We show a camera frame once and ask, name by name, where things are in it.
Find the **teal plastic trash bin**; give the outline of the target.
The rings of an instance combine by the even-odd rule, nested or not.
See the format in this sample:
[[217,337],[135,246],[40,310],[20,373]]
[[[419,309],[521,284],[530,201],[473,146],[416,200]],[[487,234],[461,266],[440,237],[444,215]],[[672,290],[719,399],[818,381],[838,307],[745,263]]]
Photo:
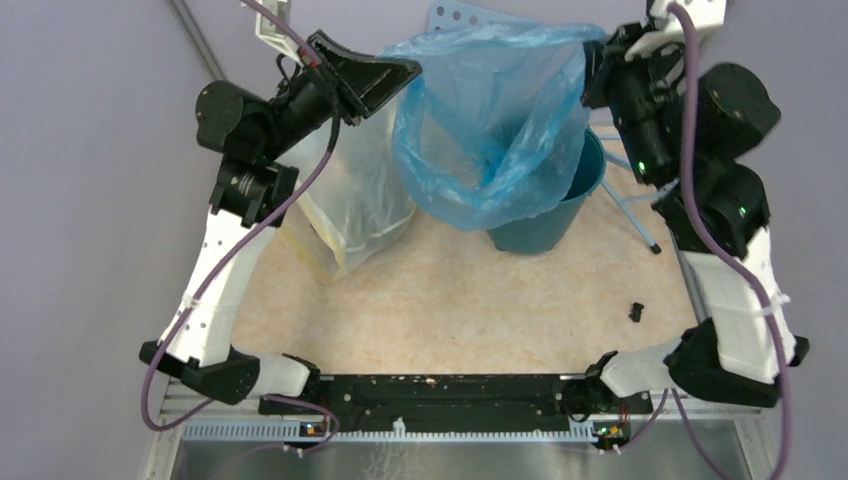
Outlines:
[[576,174],[567,195],[552,210],[536,217],[512,221],[487,231],[494,247],[517,255],[549,252],[563,239],[586,200],[599,187],[606,172],[604,148],[587,129]]

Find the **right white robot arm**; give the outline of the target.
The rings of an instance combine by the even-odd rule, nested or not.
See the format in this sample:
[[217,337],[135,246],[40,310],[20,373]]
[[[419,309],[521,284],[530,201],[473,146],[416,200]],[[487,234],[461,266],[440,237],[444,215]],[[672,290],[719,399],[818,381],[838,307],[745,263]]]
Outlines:
[[647,34],[632,23],[584,43],[582,102],[611,111],[636,180],[661,191],[653,209],[692,269],[707,316],[664,345],[604,354],[587,370],[586,397],[612,412],[628,396],[675,388],[704,401],[771,408],[784,371],[803,361],[810,344],[786,325],[766,189],[741,158],[781,112],[742,65],[676,73],[686,59],[679,40],[627,59]]

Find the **blue plastic trash bag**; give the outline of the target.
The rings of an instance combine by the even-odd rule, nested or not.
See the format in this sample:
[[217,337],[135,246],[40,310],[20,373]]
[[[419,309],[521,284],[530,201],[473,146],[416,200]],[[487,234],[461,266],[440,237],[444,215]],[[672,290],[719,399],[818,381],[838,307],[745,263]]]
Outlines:
[[494,22],[384,50],[416,61],[392,148],[417,206],[462,231],[538,216],[571,187],[590,112],[581,101],[591,23]]

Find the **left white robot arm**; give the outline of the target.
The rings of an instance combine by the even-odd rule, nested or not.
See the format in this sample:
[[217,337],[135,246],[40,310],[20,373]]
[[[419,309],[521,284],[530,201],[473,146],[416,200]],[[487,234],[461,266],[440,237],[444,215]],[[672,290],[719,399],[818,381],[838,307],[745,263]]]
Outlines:
[[315,368],[237,350],[241,302],[287,211],[330,164],[342,126],[372,117],[422,71],[415,60],[355,52],[322,31],[307,43],[295,53],[300,71],[272,98],[226,80],[199,93],[197,142],[221,155],[203,246],[173,320],[139,352],[151,371],[211,400],[235,405],[277,394],[302,414],[320,401]]

